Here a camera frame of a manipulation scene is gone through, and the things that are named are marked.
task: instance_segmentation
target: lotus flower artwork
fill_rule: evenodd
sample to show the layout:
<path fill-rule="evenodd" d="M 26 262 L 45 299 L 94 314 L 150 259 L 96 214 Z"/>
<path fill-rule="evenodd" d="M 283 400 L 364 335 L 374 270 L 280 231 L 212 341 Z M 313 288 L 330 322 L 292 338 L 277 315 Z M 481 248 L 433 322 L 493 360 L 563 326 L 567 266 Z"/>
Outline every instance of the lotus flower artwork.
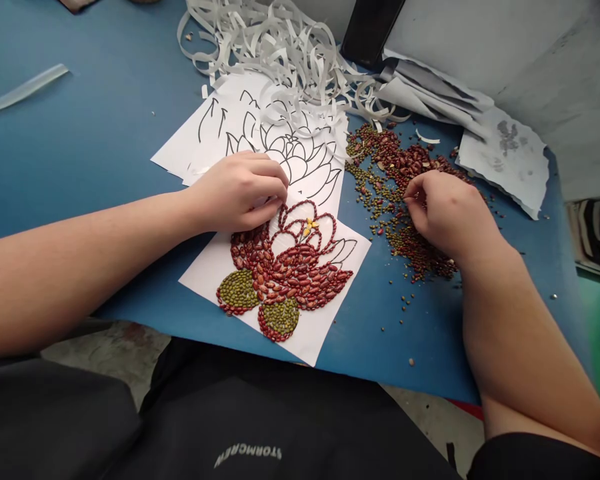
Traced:
<path fill-rule="evenodd" d="M 310 217 L 291 216 L 307 207 L 313 211 Z M 342 264 L 357 241 L 334 240 L 335 218 L 330 213 L 318 215 L 311 200 L 282 206 L 271 222 L 271 229 L 267 222 L 232 235 L 231 257 L 237 270 L 221 282 L 216 297 L 228 315 L 258 307 L 262 333 L 283 342 L 293 334 L 300 310 L 320 309 L 340 294 L 353 275 L 342 270 Z"/>

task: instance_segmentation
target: floor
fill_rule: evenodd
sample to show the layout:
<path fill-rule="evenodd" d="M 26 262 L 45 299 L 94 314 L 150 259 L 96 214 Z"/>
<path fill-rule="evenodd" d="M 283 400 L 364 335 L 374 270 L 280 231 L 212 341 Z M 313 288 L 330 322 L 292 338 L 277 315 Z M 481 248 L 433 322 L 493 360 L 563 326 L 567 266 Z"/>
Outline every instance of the floor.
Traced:
<path fill-rule="evenodd" d="M 56 343 L 43 351 L 46 359 L 117 377 L 126 382 L 136 406 L 149 390 L 151 372 L 169 337 L 136 323 L 116 322 L 102 332 Z M 458 473 L 466 478 L 475 452 L 484 442 L 482 422 L 440 397 L 383 388 L 447 458 L 452 443 Z"/>

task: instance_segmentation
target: blue table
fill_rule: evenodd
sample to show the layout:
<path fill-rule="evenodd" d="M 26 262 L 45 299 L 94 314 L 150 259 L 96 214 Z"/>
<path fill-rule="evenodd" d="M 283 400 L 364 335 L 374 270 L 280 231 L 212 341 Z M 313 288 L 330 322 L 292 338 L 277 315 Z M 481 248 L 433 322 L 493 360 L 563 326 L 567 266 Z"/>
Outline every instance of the blue table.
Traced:
<path fill-rule="evenodd" d="M 175 38 L 184 10 L 183 0 L 148 6 L 103 0 L 72 16 L 55 1 L 0 0 L 0 95 L 56 63 L 71 70 L 0 112 L 0 237 L 182 188 L 178 178 L 149 159 L 202 102 L 201 85 L 207 79 L 182 56 Z M 423 135 L 442 139 L 436 153 L 448 154 L 459 144 L 459 127 L 418 121 Z M 357 118 L 351 120 L 351 129 L 360 125 Z M 415 126 L 407 122 L 397 130 L 406 143 Z M 589 370 L 587 330 L 555 159 L 550 160 L 543 205 L 550 220 L 533 222 L 508 198 L 484 184 L 479 187 L 496 195 L 498 210 L 506 214 L 497 218 L 503 234 L 526 252 L 536 286 Z M 368 215 L 355 203 L 353 187 L 346 174 L 339 217 L 366 236 Z M 98 315 L 296 361 L 177 282 L 210 238 L 192 239 L 170 252 Z M 477 402 L 461 339 L 457 281 L 410 284 L 403 279 L 404 262 L 390 257 L 385 242 L 374 240 L 317 367 Z M 412 293 L 415 298 L 404 313 L 400 297 Z M 558 299 L 549 300 L 554 293 Z M 415 367 L 409 367 L 409 358 Z"/>

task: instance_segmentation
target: white wall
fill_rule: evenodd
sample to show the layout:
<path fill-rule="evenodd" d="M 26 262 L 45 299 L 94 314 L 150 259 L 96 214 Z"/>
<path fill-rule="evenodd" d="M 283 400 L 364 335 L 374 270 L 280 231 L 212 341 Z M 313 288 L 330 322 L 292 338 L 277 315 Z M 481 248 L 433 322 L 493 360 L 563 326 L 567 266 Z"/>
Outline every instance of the white wall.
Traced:
<path fill-rule="evenodd" d="M 342 40 L 355 0 L 296 0 Z M 555 152 L 565 199 L 600 196 L 600 0 L 406 0 L 386 47 L 491 95 Z"/>
<path fill-rule="evenodd" d="M 495 100 L 552 148 L 565 199 L 600 196 L 600 1 Z"/>

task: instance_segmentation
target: clear plastic strip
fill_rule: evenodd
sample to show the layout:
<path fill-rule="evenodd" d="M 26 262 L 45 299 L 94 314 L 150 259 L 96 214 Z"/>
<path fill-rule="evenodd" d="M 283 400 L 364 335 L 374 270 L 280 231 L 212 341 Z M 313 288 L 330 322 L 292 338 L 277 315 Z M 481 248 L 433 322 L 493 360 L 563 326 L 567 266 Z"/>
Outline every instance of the clear plastic strip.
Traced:
<path fill-rule="evenodd" d="M 2 95 L 0 97 L 0 110 L 8 108 L 12 106 L 14 103 L 18 103 L 21 100 L 24 100 L 31 94 L 40 90 L 45 85 L 51 83 L 52 81 L 62 77 L 65 73 L 69 71 L 62 63 L 50 68 L 42 72 L 40 75 L 35 76 L 31 80 L 24 82 L 18 88 L 11 90 L 6 95 Z"/>

